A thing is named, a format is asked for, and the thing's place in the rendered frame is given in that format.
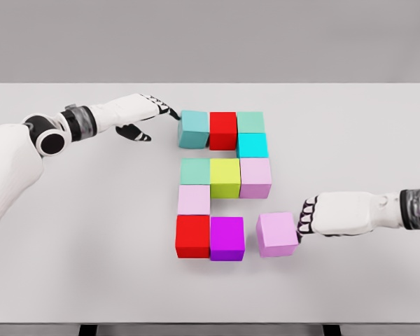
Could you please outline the pink block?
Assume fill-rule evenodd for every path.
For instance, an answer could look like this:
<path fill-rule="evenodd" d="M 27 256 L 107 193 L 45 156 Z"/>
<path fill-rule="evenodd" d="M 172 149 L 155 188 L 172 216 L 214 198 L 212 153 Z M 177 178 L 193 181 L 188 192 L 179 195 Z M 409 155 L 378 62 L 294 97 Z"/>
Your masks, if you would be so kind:
<path fill-rule="evenodd" d="M 256 234 L 261 258 L 291 256 L 299 245 L 291 212 L 261 213 Z"/>
<path fill-rule="evenodd" d="M 267 199 L 272 186 L 270 160 L 267 157 L 240 159 L 241 199 Z"/>
<path fill-rule="evenodd" d="M 210 185 L 180 185 L 178 189 L 178 215 L 209 215 Z"/>

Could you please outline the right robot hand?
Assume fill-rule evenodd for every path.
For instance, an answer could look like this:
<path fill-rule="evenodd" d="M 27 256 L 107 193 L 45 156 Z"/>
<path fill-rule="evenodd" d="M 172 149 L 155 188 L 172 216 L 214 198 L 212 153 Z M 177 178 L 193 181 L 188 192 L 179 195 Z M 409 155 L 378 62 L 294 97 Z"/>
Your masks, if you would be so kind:
<path fill-rule="evenodd" d="M 353 237 L 373 231 L 369 192 L 322 192 L 302 205 L 297 236 Z"/>

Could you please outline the mint green block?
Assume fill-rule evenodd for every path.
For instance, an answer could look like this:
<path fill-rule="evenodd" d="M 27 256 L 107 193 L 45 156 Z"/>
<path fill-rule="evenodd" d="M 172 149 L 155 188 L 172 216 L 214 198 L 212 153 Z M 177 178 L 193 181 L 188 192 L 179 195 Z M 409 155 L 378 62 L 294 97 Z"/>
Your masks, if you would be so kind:
<path fill-rule="evenodd" d="M 209 185 L 210 159 L 183 158 L 181 160 L 181 185 Z"/>
<path fill-rule="evenodd" d="M 237 129 L 240 134 L 265 133 L 265 122 L 263 112 L 260 111 L 238 111 Z"/>

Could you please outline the yellow-green block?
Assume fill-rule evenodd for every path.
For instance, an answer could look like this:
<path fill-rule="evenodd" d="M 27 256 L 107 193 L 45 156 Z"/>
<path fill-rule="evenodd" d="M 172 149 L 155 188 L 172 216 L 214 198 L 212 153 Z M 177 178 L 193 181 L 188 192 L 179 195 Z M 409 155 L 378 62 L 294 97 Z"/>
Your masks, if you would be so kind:
<path fill-rule="evenodd" d="M 237 199 L 241 188 L 238 158 L 210 159 L 211 199 Z"/>

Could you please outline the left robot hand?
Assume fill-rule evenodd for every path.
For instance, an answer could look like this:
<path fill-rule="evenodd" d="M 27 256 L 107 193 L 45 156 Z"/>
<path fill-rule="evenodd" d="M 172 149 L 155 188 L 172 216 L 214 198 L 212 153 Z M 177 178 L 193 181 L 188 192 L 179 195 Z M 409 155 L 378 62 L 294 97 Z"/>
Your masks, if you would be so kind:
<path fill-rule="evenodd" d="M 152 138 L 136 126 L 137 122 L 153 119 L 161 115 L 170 115 L 180 120 L 175 110 L 152 95 L 131 94 L 110 101 L 104 105 L 112 115 L 112 125 L 116 132 L 131 141 L 151 142 Z"/>

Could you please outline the red block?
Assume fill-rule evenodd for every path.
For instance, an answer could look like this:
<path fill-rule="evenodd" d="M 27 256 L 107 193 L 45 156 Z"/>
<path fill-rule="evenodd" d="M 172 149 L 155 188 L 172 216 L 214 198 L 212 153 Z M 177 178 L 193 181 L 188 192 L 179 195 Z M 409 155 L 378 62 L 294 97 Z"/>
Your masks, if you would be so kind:
<path fill-rule="evenodd" d="M 175 249 L 178 258 L 210 258 L 210 216 L 178 215 Z"/>
<path fill-rule="evenodd" d="M 211 151 L 234 151 L 238 134 L 237 114 L 234 111 L 211 111 L 209 117 L 209 149 Z"/>

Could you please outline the cyan block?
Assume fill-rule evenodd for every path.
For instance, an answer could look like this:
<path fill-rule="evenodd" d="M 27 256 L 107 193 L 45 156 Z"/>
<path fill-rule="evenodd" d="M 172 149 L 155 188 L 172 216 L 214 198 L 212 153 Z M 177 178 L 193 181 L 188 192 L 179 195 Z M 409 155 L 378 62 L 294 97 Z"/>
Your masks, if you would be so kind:
<path fill-rule="evenodd" d="M 238 158 L 268 158 L 266 133 L 239 133 L 236 153 Z"/>

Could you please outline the teal block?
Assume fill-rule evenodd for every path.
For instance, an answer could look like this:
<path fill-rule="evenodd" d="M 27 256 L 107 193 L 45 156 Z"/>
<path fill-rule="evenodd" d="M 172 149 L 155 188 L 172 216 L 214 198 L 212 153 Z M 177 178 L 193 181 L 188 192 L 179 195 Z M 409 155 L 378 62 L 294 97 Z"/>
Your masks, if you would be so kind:
<path fill-rule="evenodd" d="M 186 149 L 203 149 L 209 140 L 207 112 L 182 110 L 178 124 L 178 146 Z"/>

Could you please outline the purple block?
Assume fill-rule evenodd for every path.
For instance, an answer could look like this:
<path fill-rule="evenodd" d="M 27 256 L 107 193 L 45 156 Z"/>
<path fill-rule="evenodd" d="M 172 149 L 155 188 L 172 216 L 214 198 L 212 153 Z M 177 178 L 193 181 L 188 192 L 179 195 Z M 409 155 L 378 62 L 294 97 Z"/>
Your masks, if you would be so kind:
<path fill-rule="evenodd" d="M 242 217 L 211 217 L 211 261 L 242 261 L 245 249 L 244 219 Z"/>

